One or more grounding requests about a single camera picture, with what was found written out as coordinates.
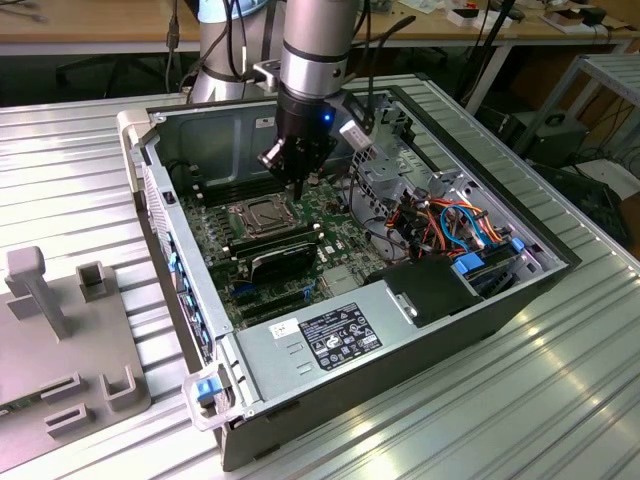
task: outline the black cable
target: black cable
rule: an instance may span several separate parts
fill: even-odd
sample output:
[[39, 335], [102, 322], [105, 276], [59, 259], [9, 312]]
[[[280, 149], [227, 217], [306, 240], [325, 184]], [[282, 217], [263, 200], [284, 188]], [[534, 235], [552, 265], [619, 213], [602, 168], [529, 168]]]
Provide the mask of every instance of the black cable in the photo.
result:
[[391, 37], [391, 35], [402, 30], [406, 26], [411, 25], [415, 21], [416, 21], [415, 15], [411, 15], [409, 17], [403, 18], [402, 20], [397, 22], [393, 27], [387, 30], [380, 38], [380, 42], [378, 43], [378, 46], [376, 47], [376, 51], [373, 54], [371, 63], [369, 64], [369, 98], [367, 100], [367, 108], [369, 109], [370, 112], [373, 112], [373, 74], [375, 71], [376, 63], [378, 63], [378, 56], [380, 55], [380, 52], [384, 48], [384, 44], [386, 43], [387, 40], [389, 40], [389, 37]]
[[593, 98], [591, 100], [589, 100], [589, 103], [587, 103], [584, 108], [582, 109], [582, 111], [580, 112], [580, 115], [578, 115], [578, 118], [576, 120], [580, 120], [583, 115], [585, 114], [585, 112], [587, 110], [589, 110], [589, 107], [591, 107], [591, 105], [593, 105], [593, 103], [600, 98], [600, 95], [602, 95], [602, 91], [604, 90], [604, 87], [599, 87], [598, 91], [596, 92], [596, 94], [593, 96]]
[[164, 71], [164, 88], [167, 93], [171, 93], [171, 85], [169, 85], [169, 74], [171, 73], [171, 64], [173, 63], [173, 50], [169, 50], [169, 58], [167, 59], [167, 68]]
[[227, 27], [225, 25], [224, 30], [220, 32], [220, 35], [218, 35], [218, 38], [216, 38], [213, 42], [211, 42], [211, 45], [209, 45], [209, 48], [207, 49], [207, 51], [204, 52], [204, 55], [202, 55], [193, 65], [191, 65], [191, 67], [189, 68], [189, 71], [185, 74], [184, 77], [182, 77], [182, 80], [180, 81], [180, 85], [178, 87], [178, 91], [182, 91], [182, 88], [184, 87], [184, 83], [187, 81], [189, 77], [193, 77], [194, 75], [198, 74], [198, 72], [200, 71], [204, 63], [207, 61], [207, 58], [209, 58], [209, 55], [211, 55], [211, 52], [213, 52], [213, 49], [218, 46], [218, 44], [222, 41], [222, 39], [226, 34], [227, 34]]
[[[460, 77], [460, 82], [456, 86], [456, 91], [455, 91], [455, 94], [453, 96], [453, 98], [456, 101], [460, 102], [462, 100], [462, 98], [465, 96], [466, 91], [467, 91], [467, 86], [469, 85], [469, 83], [471, 81], [473, 72], [475, 72], [476, 69], [480, 69], [481, 70], [483, 68], [483, 65], [486, 64], [487, 59], [489, 58], [489, 55], [491, 54], [493, 41], [495, 40], [496, 36], [498, 35], [498, 32], [502, 28], [502, 25], [504, 24], [504, 20], [505, 20], [505, 18], [507, 18], [507, 15], [511, 11], [511, 7], [513, 7], [514, 3], [515, 3], [515, 0], [505, 0], [502, 3], [502, 8], [500, 9], [500, 13], [498, 15], [498, 18], [496, 19], [495, 23], [493, 24], [493, 27], [491, 27], [491, 30], [489, 31], [489, 34], [487, 35], [487, 38], [485, 38], [482, 47], [479, 48], [479, 49], [478, 48], [474, 48], [472, 50], [471, 59], [469, 60], [469, 63], [467, 64], [467, 68], [465, 68], [463, 70], [463, 72], [461, 74], [461, 77]], [[480, 35], [482, 35], [483, 30], [484, 30], [484, 28], [482, 28], [480, 30]]]
[[247, 31], [244, 28], [244, 17], [242, 16], [242, 9], [240, 8], [240, 0], [236, 0], [236, 7], [238, 9], [238, 18], [240, 19], [240, 28], [242, 31], [242, 45], [247, 48]]
[[365, 20], [365, 18], [367, 16], [367, 9], [365, 8], [365, 6], [369, 1], [370, 0], [365, 0], [364, 5], [362, 6], [362, 13], [360, 14], [360, 18], [358, 19], [358, 23], [356, 24], [356, 28], [353, 30], [353, 38], [356, 37], [357, 33], [362, 28], [362, 24], [364, 23], [364, 20]]
[[224, 11], [227, 16], [227, 61], [229, 62], [229, 69], [231, 70], [231, 73], [233, 73], [233, 76], [236, 78], [236, 80], [242, 80], [242, 77], [238, 73], [238, 70], [236, 70], [236, 65], [233, 61], [232, 7], [236, 1], [237, 0], [231, 0], [231, 3], [229, 3], [229, 0], [222, 0], [222, 5], [224, 6]]
[[[489, 16], [489, 4], [487, 3], [487, 8], [485, 8], [484, 10], [484, 19], [482, 20], [482, 26], [480, 27], [480, 33], [478, 33], [478, 37], [476, 38], [476, 43], [473, 45], [473, 48], [471, 49], [471, 52], [474, 52], [476, 50], [476, 48], [478, 48], [478, 45], [480, 44], [480, 39], [482, 38], [482, 33], [484, 32], [484, 26], [487, 23], [487, 17]], [[478, 76], [477, 79], [479, 79], [482, 76], [482, 73], [484, 71], [484, 65], [486, 65], [486, 61], [483, 62], [483, 68], [480, 69], [480, 71], [478, 72]], [[464, 77], [464, 72], [469, 68], [470, 63], [467, 62], [467, 64], [465, 65], [465, 68], [463, 69], [463, 75], [460, 75], [458, 77], [458, 82], [456, 83], [456, 90], [458, 88], [460, 88], [460, 83], [462, 82], [462, 79]]]
[[167, 59], [167, 68], [164, 72], [164, 88], [167, 93], [171, 93], [169, 85], [169, 74], [173, 64], [173, 53], [180, 44], [180, 23], [178, 22], [178, 0], [173, 0], [171, 18], [169, 19], [169, 28], [167, 29], [166, 45], [169, 49], [169, 58]]
[[[369, 59], [369, 48], [371, 47], [371, 0], [364, 0], [364, 8], [367, 10], [367, 34], [365, 37], [367, 43], [364, 45], [364, 53], [360, 59], [359, 67], [361, 68], [364, 68]], [[373, 66], [371, 63], [369, 63], [369, 86], [367, 88], [367, 109], [373, 114], [373, 110], [371, 110], [373, 105]]]
[[364, 4], [362, 6], [362, 18], [367, 19], [367, 32], [365, 33], [365, 41], [364, 42], [359, 42], [357, 44], [351, 44], [351, 50], [353, 50], [355, 48], [354, 45], [364, 45], [364, 53], [362, 54], [362, 57], [360, 58], [360, 61], [358, 62], [358, 65], [356, 65], [356, 68], [353, 69], [353, 72], [347, 77], [345, 78], [345, 84], [349, 83], [351, 80], [353, 80], [354, 78], [356, 78], [359, 74], [362, 73], [362, 71], [364, 70], [364, 66], [367, 64], [367, 57], [369, 56], [369, 44], [370, 39], [371, 39], [371, 0], [364, 0]]
[[602, 142], [600, 142], [600, 145], [598, 145], [598, 148], [602, 148], [604, 145], [609, 143], [610, 141], [609, 137], [611, 137], [614, 134], [614, 130], [616, 129], [616, 123], [618, 123], [618, 116], [620, 115], [621, 110], [622, 110], [622, 97], [620, 97], [620, 104], [618, 105], [618, 111], [615, 114], [613, 123], [611, 124], [611, 128], [609, 129], [609, 133], [607, 133], [604, 136], [604, 138], [602, 139]]

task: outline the motherboard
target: motherboard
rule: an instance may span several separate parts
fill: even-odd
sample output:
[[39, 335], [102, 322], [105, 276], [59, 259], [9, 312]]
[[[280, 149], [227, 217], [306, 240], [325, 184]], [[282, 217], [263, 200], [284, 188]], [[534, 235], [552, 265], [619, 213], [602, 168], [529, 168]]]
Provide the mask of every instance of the motherboard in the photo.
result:
[[237, 329], [355, 290], [387, 266], [335, 181], [319, 180], [295, 203], [283, 192], [222, 205], [181, 201]]

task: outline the cpu socket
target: cpu socket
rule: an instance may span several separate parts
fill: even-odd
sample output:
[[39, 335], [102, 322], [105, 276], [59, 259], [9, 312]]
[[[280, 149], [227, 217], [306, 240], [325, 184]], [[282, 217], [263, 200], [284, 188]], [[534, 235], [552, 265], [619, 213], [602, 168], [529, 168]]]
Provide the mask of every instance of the cpu socket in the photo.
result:
[[245, 229], [243, 236], [250, 238], [260, 238], [297, 225], [286, 200], [279, 195], [232, 205], [229, 207], [229, 213], [237, 215], [242, 220]]

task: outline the white label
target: white label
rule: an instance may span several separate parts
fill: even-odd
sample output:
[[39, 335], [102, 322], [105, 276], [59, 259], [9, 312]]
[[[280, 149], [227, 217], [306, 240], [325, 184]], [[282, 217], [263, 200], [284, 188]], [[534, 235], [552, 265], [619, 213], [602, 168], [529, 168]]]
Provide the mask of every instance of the white label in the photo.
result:
[[279, 338], [286, 337], [287, 335], [291, 335], [292, 333], [299, 332], [300, 328], [298, 327], [298, 320], [296, 318], [290, 318], [284, 322], [271, 325], [269, 330], [271, 331], [273, 338], [277, 340]]
[[375, 335], [369, 335], [368, 337], [362, 339], [362, 344], [367, 345], [377, 339], [378, 337], [376, 337]]
[[256, 119], [256, 128], [273, 127], [275, 124], [276, 124], [276, 119], [274, 117]]

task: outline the blue cable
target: blue cable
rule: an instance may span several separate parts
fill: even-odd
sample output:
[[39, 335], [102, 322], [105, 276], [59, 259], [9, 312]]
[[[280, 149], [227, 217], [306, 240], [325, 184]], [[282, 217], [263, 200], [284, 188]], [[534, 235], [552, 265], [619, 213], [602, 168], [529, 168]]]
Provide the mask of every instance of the blue cable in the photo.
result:
[[453, 243], [458, 244], [462, 248], [464, 248], [465, 252], [468, 252], [469, 251], [469, 247], [467, 247], [467, 245], [463, 241], [458, 240], [457, 238], [455, 238], [453, 235], [451, 235], [449, 233], [449, 230], [447, 229], [446, 219], [445, 219], [445, 216], [444, 216], [444, 212], [446, 210], [447, 209], [445, 208], [444, 210], [442, 210], [442, 213], [440, 214], [440, 226], [442, 227], [442, 233], [444, 233], [444, 236], [447, 237], [449, 240], [451, 240]]
[[444, 213], [447, 211], [447, 209], [449, 208], [455, 208], [456, 210], [459, 210], [460, 212], [462, 212], [462, 214], [467, 217], [469, 219], [469, 222], [471, 222], [471, 226], [473, 227], [473, 230], [476, 232], [476, 235], [478, 235], [478, 238], [480, 238], [480, 240], [482, 240], [482, 242], [485, 245], [492, 245], [493, 242], [491, 241], [491, 239], [487, 236], [486, 233], [484, 233], [483, 231], [480, 230], [480, 227], [478, 227], [478, 223], [476, 222], [475, 218], [473, 218], [473, 214], [465, 207], [462, 207], [460, 205], [450, 205], [448, 207], [445, 207], [442, 210], [442, 213], [440, 214], [440, 226], [442, 227], [442, 232], [445, 234], [445, 236], [451, 240], [452, 242], [461, 245], [465, 252], [469, 251], [469, 248], [467, 247], [467, 245], [464, 242], [461, 242], [460, 240], [458, 240], [457, 238], [455, 238], [453, 235], [451, 235], [449, 233], [449, 230], [447, 229], [446, 226], [446, 219], [445, 219], [445, 215]]

